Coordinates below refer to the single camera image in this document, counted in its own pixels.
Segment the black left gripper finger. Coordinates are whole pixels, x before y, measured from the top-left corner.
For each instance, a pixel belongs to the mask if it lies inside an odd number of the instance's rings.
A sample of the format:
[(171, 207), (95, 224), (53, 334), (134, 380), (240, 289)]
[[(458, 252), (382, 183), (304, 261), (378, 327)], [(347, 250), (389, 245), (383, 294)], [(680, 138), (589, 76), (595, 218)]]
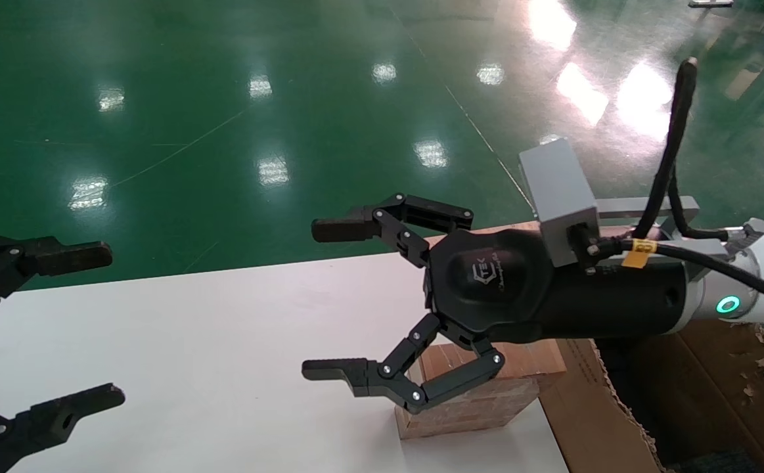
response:
[(12, 419), (0, 415), (0, 472), (66, 443), (79, 420), (119, 407), (124, 401), (123, 390), (108, 383), (34, 405)]
[(0, 302), (36, 276), (54, 277), (108, 267), (104, 242), (64, 245), (53, 236), (16, 240), (0, 236)]

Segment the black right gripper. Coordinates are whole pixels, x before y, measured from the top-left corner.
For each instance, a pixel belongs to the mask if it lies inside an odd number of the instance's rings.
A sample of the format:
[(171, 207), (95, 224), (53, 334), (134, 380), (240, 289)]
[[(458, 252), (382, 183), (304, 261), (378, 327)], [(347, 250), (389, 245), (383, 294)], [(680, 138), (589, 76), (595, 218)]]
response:
[[(538, 231), (469, 233), (473, 221), (472, 210), (402, 192), (351, 208), (343, 218), (314, 219), (315, 242), (379, 238), (415, 267), (426, 267), (432, 313), (384, 361), (306, 360), (303, 377), (343, 380), (355, 397), (384, 396), (418, 414), (495, 378), (505, 357), (490, 342), (655, 336), (672, 332), (684, 317), (687, 277), (679, 263), (613, 265), (589, 275), (576, 263), (555, 267)], [(430, 249), (411, 225), (447, 236)], [(439, 334), (476, 357), (416, 384), (407, 371)]]

